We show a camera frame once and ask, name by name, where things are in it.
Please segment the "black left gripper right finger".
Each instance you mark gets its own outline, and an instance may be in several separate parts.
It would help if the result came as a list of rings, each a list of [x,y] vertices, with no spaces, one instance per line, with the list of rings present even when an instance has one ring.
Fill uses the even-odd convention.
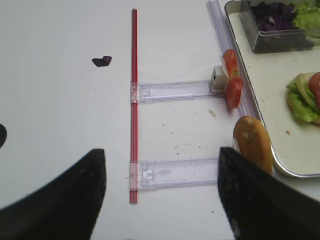
[[[219,152],[217,188],[236,240],[318,240],[319,201],[289,187],[231,147]]]

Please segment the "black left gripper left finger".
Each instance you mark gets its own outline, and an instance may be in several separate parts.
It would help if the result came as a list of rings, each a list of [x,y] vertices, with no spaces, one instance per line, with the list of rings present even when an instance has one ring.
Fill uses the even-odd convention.
[[[92,149],[56,179],[1,209],[2,240],[89,240],[107,185],[103,149]]]

